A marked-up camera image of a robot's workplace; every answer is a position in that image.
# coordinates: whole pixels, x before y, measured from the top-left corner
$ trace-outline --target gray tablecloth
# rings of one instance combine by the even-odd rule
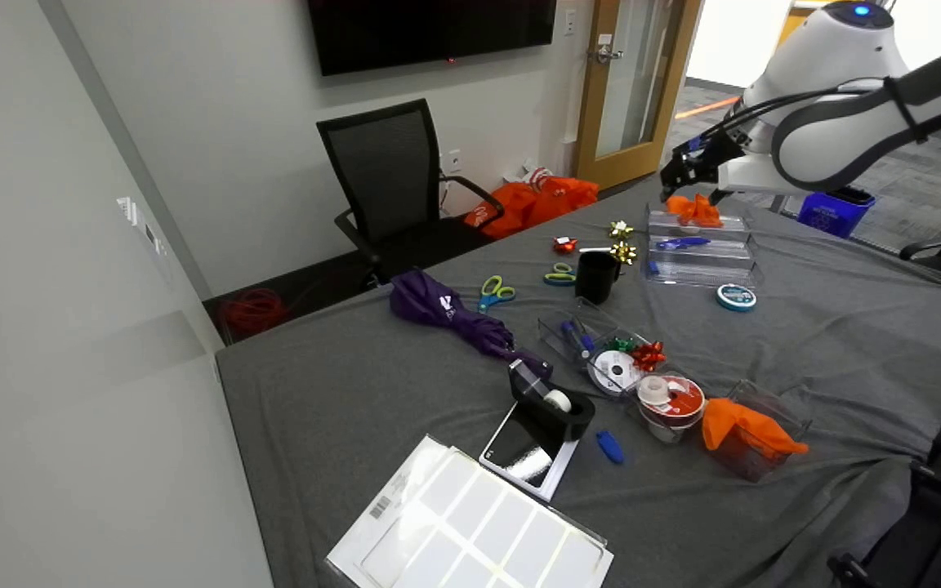
[[[639,225],[646,199],[604,199],[427,274],[467,308],[487,274],[504,274],[519,297],[492,316],[544,353],[540,322],[581,308],[541,285],[553,238],[609,246],[609,225]],[[941,430],[941,278],[760,210],[740,216],[759,311],[728,313],[712,291],[639,269],[623,269],[597,311],[662,339],[712,397],[750,383],[800,424],[809,456],[750,484],[697,438],[658,445],[632,410],[597,403],[591,432],[609,430],[628,464],[581,445],[555,511],[610,543],[609,586],[830,586],[825,556],[868,552],[905,511],[909,461]],[[347,586],[328,552],[417,438],[478,456],[508,410],[504,364],[402,323],[385,297],[374,289],[219,353],[277,586]],[[560,379],[586,387],[564,364]]]

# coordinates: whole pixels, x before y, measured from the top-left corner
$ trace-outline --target television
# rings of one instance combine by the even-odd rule
[[[323,76],[549,47],[555,0],[308,0]]]

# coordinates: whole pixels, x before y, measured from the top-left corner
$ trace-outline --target black device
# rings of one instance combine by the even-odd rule
[[[555,0],[308,0],[323,76],[549,47]]]

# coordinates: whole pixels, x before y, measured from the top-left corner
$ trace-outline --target white robot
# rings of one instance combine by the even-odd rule
[[[941,60],[905,73],[887,10],[871,0],[815,10],[714,129],[662,167],[675,188],[728,192],[837,192],[881,153],[941,129]]]

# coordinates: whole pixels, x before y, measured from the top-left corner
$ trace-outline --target floor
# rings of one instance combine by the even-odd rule
[[[679,96],[679,115],[668,129],[667,153],[714,125],[724,100],[739,96],[724,87],[686,81]],[[868,242],[881,253],[897,253],[909,242],[941,238],[941,133],[927,145],[909,145],[879,161],[858,182],[876,198],[876,206],[861,216],[852,238]],[[264,327],[314,313],[336,300],[347,300],[369,289],[369,271],[355,254],[340,254],[275,281],[204,300],[224,342],[246,339]]]

